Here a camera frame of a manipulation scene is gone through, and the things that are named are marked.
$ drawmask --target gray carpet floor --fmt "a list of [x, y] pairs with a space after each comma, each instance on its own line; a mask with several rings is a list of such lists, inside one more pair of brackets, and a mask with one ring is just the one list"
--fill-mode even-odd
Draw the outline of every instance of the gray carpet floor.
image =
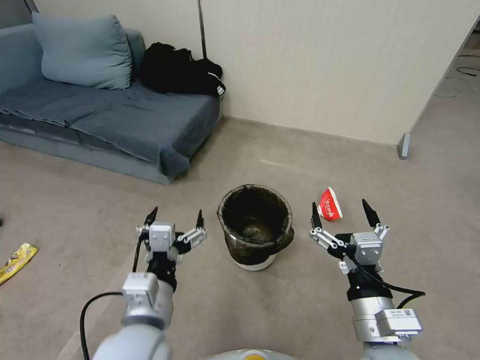
[[[327, 230], [367, 230], [366, 198], [391, 226], [384, 278], [426, 291], [411, 303], [425, 328], [412, 345], [417, 355], [478, 359], [480, 86], [472, 81], [438, 89], [444, 97], [432, 99], [404, 161], [386, 145], [224, 120], [192, 169], [162, 186], [0, 143], [1, 257], [23, 242], [39, 247], [0, 287], [0, 358], [80, 359], [80, 310], [93, 295], [120, 288], [135, 226], [156, 205], [157, 219], [179, 230], [190, 229], [202, 208], [209, 231], [177, 268], [168, 332], [175, 359], [246, 347], [306, 360], [359, 358], [347, 278], [308, 236], [311, 203], [331, 186], [344, 217]], [[245, 183], [276, 189], [293, 212], [293, 243], [257, 273], [232, 262], [216, 217], [223, 195]], [[119, 329], [122, 309], [120, 298], [92, 307], [91, 353]]]

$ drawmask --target wastebasket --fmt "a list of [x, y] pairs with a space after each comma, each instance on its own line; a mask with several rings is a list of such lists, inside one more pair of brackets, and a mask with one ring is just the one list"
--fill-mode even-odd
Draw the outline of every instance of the wastebasket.
[[263, 185], [245, 184], [230, 191], [217, 216], [231, 257], [246, 270], [265, 269], [294, 239], [289, 203]]

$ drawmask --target sofa cushion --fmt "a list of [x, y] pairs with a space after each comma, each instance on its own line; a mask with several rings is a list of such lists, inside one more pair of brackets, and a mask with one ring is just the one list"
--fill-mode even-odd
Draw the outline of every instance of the sofa cushion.
[[98, 89], [130, 86], [132, 55], [116, 16], [78, 20], [34, 12], [32, 18], [47, 79]]

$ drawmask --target white bucket base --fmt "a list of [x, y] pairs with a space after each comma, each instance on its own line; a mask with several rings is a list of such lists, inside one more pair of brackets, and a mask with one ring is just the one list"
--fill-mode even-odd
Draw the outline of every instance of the white bucket base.
[[240, 263], [236, 262], [235, 260], [233, 260], [233, 258], [232, 258], [232, 260], [235, 262], [235, 264], [237, 264], [242, 269], [245, 269], [245, 270], [248, 270], [248, 271], [259, 271], [259, 270], [263, 270], [265, 268], [268, 268], [274, 262], [276, 257], [277, 257], [277, 254], [270, 255], [264, 262], [256, 264], [256, 265], [243, 265], [243, 264], [240, 264]]

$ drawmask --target yellow snack wrapper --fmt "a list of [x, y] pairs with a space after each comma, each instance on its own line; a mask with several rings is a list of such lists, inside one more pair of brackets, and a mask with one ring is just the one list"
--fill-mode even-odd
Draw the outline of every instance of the yellow snack wrapper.
[[18, 273], [34, 257], [37, 251], [39, 249], [35, 246], [30, 245], [28, 242], [23, 243], [8, 259], [6, 264], [0, 268], [0, 285]]

